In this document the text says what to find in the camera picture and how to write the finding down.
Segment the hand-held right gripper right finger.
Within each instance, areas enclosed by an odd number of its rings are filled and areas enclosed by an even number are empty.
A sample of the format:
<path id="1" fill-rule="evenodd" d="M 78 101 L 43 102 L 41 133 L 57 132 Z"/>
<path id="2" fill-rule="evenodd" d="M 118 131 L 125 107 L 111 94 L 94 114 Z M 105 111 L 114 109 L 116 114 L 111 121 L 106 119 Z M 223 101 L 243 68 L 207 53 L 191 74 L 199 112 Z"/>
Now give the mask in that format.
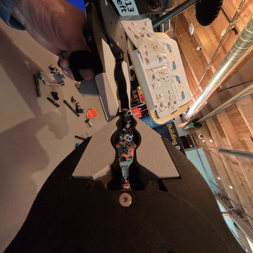
<path id="1" fill-rule="evenodd" d="M 137 147 L 129 168 L 131 189 L 142 191 L 150 181 L 179 178 L 180 174 L 162 137 L 136 116 L 132 116 L 132 120 L 133 139 Z"/>

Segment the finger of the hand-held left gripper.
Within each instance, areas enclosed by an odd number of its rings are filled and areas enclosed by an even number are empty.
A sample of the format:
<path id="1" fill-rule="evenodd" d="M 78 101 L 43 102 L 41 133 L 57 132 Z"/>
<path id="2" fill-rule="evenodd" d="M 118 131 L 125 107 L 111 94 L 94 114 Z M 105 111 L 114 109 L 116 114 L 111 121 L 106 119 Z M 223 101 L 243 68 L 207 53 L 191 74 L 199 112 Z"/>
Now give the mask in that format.
<path id="1" fill-rule="evenodd" d="M 128 71 L 128 64 L 126 61 L 121 62 L 122 74 L 123 74 L 123 84 L 122 84 L 122 95 L 123 102 L 121 103 L 122 108 L 130 108 L 130 77 Z"/>
<path id="2" fill-rule="evenodd" d="M 109 45 L 102 39 L 102 56 L 104 57 L 104 71 L 96 75 L 95 80 L 100 93 L 102 104 L 108 121 L 112 121 L 120 107 L 118 86 L 115 81 L 115 58 Z"/>

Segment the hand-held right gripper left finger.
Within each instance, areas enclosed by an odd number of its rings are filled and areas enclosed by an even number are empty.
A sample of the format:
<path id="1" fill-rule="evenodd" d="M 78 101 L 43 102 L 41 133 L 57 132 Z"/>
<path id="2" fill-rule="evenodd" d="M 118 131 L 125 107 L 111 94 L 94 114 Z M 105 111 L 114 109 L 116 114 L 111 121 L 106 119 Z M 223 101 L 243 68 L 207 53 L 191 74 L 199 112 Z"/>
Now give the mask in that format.
<path id="1" fill-rule="evenodd" d="M 118 129 L 116 123 L 119 119 L 117 116 L 91 137 L 72 174 L 74 179 L 98 180 L 108 189 L 108 183 L 113 178 L 112 164 L 116 156 L 111 137 Z"/>

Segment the person's left forearm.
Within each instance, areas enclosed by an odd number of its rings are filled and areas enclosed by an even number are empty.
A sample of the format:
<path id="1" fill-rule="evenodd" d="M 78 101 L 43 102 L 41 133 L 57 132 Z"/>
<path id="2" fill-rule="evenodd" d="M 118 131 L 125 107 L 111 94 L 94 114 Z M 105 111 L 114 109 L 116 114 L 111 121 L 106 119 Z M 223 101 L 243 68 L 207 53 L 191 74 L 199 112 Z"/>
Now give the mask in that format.
<path id="1" fill-rule="evenodd" d="M 24 26 L 12 16 L 14 5 L 18 2 L 19 0 L 0 0 L 0 18 L 9 27 L 16 30 L 25 31 L 26 29 Z"/>

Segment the person's left hand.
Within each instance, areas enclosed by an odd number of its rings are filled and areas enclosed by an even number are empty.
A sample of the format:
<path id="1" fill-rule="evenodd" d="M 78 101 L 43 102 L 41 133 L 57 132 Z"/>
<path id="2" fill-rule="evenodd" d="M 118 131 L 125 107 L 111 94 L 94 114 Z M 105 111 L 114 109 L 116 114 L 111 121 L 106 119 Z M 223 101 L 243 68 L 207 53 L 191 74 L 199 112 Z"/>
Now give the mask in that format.
<path id="1" fill-rule="evenodd" d="M 22 0 L 14 5 L 12 16 L 29 35 L 48 51 L 59 56 L 63 74 L 75 80 L 62 51 L 90 51 L 83 34 L 86 14 L 64 0 Z"/>

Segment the white book stand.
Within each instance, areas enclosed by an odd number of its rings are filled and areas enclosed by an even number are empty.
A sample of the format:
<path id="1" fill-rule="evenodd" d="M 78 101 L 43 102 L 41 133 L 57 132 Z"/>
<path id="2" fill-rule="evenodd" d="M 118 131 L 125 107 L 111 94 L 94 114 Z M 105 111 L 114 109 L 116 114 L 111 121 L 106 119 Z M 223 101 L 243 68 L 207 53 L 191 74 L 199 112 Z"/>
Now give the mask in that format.
<path id="1" fill-rule="evenodd" d="M 128 39 L 128 49 L 149 115 L 161 125 L 186 111 L 192 93 L 177 42 L 166 33 L 154 35 L 138 48 Z"/>

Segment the open instruction booklet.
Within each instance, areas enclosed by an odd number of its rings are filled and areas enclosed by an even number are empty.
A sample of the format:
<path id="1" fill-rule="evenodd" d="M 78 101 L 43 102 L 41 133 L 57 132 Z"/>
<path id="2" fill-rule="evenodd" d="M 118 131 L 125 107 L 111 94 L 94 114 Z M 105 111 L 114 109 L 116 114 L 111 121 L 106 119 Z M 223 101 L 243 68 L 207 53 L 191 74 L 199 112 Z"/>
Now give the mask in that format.
<path id="1" fill-rule="evenodd" d="M 169 114 L 163 90 L 169 84 L 166 52 L 155 36 L 150 19 L 121 21 L 120 24 L 136 47 L 132 51 L 132 59 L 140 77 L 145 102 L 162 119 Z"/>

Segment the orange plastic panel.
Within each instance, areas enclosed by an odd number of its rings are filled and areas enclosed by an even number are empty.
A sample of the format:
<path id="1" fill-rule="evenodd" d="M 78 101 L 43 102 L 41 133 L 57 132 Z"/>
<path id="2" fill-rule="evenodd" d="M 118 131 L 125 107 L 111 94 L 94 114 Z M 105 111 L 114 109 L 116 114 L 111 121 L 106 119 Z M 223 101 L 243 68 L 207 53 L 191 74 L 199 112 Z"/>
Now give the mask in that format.
<path id="1" fill-rule="evenodd" d="M 91 119 L 91 118 L 96 118 L 97 116 L 98 116 L 98 113 L 94 108 L 87 111 L 86 118 Z"/>

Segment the robot kit box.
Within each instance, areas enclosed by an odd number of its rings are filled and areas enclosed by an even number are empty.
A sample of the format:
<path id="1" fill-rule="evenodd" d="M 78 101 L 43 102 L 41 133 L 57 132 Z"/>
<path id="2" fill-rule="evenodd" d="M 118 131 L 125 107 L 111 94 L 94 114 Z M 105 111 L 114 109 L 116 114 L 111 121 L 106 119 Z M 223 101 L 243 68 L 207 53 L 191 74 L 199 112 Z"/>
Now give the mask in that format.
<path id="1" fill-rule="evenodd" d="M 166 138 L 174 147 L 176 147 L 182 154 L 186 156 L 182 141 L 173 119 L 161 125 L 154 123 L 150 116 L 142 117 L 140 120 L 153 129 L 156 133 Z"/>

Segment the tracked toy robot vehicle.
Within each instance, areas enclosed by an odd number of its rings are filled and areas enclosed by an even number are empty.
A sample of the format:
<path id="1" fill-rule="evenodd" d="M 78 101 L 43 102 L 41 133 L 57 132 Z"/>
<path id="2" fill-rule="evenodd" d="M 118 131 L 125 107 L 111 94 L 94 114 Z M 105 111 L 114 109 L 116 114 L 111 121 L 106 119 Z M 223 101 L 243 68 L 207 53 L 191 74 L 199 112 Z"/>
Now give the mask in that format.
<path id="1" fill-rule="evenodd" d="M 134 150 L 136 148 L 136 144 L 133 140 L 120 140 L 116 144 L 116 149 L 118 150 L 118 159 L 119 165 L 122 171 L 122 187 L 123 189 L 129 189 L 129 167 L 133 162 L 134 158 Z"/>

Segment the printed instruction sheet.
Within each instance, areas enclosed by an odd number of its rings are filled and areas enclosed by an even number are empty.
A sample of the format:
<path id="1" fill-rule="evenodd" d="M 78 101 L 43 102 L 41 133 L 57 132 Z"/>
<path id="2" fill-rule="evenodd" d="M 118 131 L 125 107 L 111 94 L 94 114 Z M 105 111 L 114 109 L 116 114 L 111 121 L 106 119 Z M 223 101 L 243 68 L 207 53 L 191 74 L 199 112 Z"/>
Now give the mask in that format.
<path id="1" fill-rule="evenodd" d="M 167 109 L 171 114 L 184 105 L 189 105 L 192 94 L 189 88 L 178 44 L 171 38 L 159 38 L 158 42 L 166 52 L 167 78 L 170 84 L 164 88 Z"/>

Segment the short black pin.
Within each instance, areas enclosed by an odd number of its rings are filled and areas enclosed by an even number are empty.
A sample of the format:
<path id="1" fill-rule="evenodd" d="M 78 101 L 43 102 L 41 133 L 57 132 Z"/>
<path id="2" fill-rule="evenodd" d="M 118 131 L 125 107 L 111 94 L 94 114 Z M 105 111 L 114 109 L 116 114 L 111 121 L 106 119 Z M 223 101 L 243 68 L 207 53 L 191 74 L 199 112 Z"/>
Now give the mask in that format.
<path id="1" fill-rule="evenodd" d="M 57 108 L 60 107 L 60 105 L 58 103 L 56 103 L 54 100 L 52 100 L 50 97 L 47 97 L 47 100 L 52 103 L 54 106 L 56 106 Z"/>

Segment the white air vent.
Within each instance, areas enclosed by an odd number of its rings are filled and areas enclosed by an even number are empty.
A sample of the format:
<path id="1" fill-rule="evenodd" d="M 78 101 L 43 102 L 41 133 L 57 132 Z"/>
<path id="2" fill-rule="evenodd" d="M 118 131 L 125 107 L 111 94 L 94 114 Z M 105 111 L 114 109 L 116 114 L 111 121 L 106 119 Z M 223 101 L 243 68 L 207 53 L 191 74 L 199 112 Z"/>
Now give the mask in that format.
<path id="1" fill-rule="evenodd" d="M 167 20 L 160 25 L 160 30 L 162 33 L 168 34 L 171 30 L 171 20 Z"/>

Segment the black pole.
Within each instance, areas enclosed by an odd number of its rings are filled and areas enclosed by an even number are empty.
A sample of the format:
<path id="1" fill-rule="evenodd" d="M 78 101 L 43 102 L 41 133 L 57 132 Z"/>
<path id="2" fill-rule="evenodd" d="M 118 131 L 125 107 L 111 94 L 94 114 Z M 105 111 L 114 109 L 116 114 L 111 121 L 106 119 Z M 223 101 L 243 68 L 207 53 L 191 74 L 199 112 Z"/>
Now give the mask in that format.
<path id="1" fill-rule="evenodd" d="M 187 0 L 154 21 L 153 28 L 157 28 L 164 22 L 176 17 L 178 14 L 194 5 L 194 13 L 197 22 L 203 27 L 209 26 L 219 15 L 222 4 L 223 0 Z"/>

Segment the silver ventilation duct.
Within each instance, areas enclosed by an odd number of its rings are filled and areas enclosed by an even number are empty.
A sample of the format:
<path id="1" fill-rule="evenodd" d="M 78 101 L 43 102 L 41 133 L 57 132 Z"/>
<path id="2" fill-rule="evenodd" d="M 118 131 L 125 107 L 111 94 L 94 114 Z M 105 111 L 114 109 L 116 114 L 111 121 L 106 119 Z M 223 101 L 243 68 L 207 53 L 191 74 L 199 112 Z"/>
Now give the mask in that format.
<path id="1" fill-rule="evenodd" d="M 253 17 L 251 17 L 242 30 L 241 34 L 228 51 L 227 55 L 218 66 L 217 70 L 210 78 L 204 90 L 199 95 L 198 99 L 191 106 L 190 110 L 182 115 L 185 120 L 188 120 L 206 102 L 209 97 L 215 92 L 218 86 L 226 79 L 232 69 L 239 64 L 249 51 L 252 50 L 253 44 Z"/>

